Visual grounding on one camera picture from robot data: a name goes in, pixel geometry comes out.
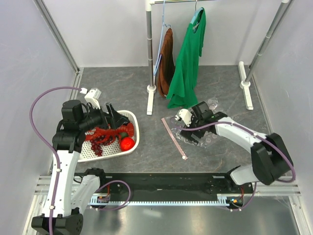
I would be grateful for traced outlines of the clear zip top bag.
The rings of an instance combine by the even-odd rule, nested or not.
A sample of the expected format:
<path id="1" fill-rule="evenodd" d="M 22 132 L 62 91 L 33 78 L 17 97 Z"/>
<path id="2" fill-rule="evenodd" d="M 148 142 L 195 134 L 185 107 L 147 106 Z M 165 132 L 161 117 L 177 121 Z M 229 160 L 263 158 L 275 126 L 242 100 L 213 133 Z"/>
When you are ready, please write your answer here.
<path id="1" fill-rule="evenodd" d="M 187 160 L 188 159 L 188 154 L 187 154 L 187 149 L 186 146 L 194 146 L 194 147 L 200 147 L 200 148 L 208 148 L 209 146 L 211 146 L 212 144 L 214 144 L 219 137 L 213 133 L 209 133 L 206 132 L 204 134 L 204 136 L 201 138 L 201 140 L 203 141 L 203 145 L 202 146 L 196 146 L 194 144 L 192 144 L 189 139 L 184 138 L 180 132 L 181 132 L 181 128 L 190 128 L 187 127 L 183 121 L 176 121 L 174 119 L 174 116 L 172 117 L 164 117 L 161 119 L 166 131 L 168 132 L 171 140 L 173 141 L 176 149 L 179 151 L 181 158 L 183 160 Z"/>

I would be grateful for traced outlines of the red toy lobster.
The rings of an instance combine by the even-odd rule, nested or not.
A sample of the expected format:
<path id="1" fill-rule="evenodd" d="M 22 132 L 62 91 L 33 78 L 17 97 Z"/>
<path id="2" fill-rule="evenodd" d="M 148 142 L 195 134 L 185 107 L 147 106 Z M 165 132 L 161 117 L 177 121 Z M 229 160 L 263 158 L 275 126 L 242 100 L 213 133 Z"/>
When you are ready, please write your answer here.
<path id="1" fill-rule="evenodd" d="M 91 135 L 86 135 L 85 141 L 92 141 L 96 144 L 107 142 L 108 145 L 113 143 L 116 138 L 120 143 L 122 140 L 122 133 L 126 133 L 128 137 L 134 136 L 134 126 L 130 122 L 127 125 L 122 125 L 117 129 L 101 129 L 99 127 L 95 128 L 95 131 Z"/>

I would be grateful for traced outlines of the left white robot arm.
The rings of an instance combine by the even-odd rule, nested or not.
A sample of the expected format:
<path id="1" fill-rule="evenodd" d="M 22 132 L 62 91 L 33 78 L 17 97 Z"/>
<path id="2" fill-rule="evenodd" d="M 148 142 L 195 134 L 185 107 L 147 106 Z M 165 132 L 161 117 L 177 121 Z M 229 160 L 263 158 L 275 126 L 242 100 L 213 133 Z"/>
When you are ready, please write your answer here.
<path id="1" fill-rule="evenodd" d="M 104 131 L 104 141 L 111 142 L 126 129 L 133 129 L 129 119 L 107 104 L 107 112 L 79 100 L 63 103 L 62 119 L 49 145 L 53 152 L 53 169 L 49 191 L 42 214 L 32 218 L 31 227 L 43 235 L 79 235 L 83 214 L 96 192 L 103 192 L 108 182 L 104 170 L 91 168 L 84 172 L 81 183 L 72 192 L 75 169 L 85 140 L 86 132 Z"/>

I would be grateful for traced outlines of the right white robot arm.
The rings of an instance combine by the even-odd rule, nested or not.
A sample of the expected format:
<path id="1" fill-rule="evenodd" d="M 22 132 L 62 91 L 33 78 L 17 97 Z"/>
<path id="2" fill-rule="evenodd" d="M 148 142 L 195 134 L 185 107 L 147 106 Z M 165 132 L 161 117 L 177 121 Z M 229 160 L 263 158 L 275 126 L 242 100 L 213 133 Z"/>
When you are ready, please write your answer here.
<path id="1" fill-rule="evenodd" d="M 292 159 L 277 133 L 267 135 L 251 130 L 223 112 L 214 113 L 204 101 L 190 110 L 180 109 L 175 120 L 183 121 L 180 134 L 193 143 L 210 132 L 236 143 L 251 155 L 250 165 L 238 166 L 227 173 L 224 187 L 228 192 L 234 193 L 243 184 L 252 182 L 271 185 L 288 172 L 292 173 L 290 181 L 295 180 Z"/>

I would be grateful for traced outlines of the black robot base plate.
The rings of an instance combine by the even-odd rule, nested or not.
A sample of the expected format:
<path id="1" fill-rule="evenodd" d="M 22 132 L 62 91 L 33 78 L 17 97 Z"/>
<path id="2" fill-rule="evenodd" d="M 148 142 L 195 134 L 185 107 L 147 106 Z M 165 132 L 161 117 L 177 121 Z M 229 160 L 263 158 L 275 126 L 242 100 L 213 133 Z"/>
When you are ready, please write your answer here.
<path id="1" fill-rule="evenodd" d="M 241 186 L 231 182 L 226 173 L 104 173 L 88 169 L 75 176 L 92 174 L 100 178 L 101 190 L 108 192 L 111 202 L 196 202 L 213 201 L 219 194 L 250 194 L 252 183 Z"/>

